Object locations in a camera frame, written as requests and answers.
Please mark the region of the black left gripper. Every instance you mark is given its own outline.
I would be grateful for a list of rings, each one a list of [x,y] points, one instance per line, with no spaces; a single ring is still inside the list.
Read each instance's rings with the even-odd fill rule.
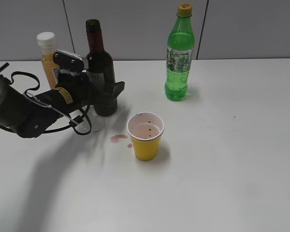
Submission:
[[[92,105],[112,105],[125,88],[125,82],[112,83],[102,89],[84,73],[79,76],[59,75],[59,83],[52,90],[52,106],[64,113]]]

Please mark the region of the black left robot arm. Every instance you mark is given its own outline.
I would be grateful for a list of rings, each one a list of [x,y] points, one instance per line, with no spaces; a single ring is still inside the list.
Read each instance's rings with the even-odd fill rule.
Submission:
[[[76,129],[84,120],[91,124],[90,106],[106,105],[107,95],[93,84],[86,73],[77,75],[60,73],[58,84],[52,90],[38,95],[37,86],[19,93],[12,87],[14,76],[22,75],[39,82],[28,72],[16,71],[11,78],[0,70],[0,129],[15,133],[21,138],[37,138],[42,134]]]

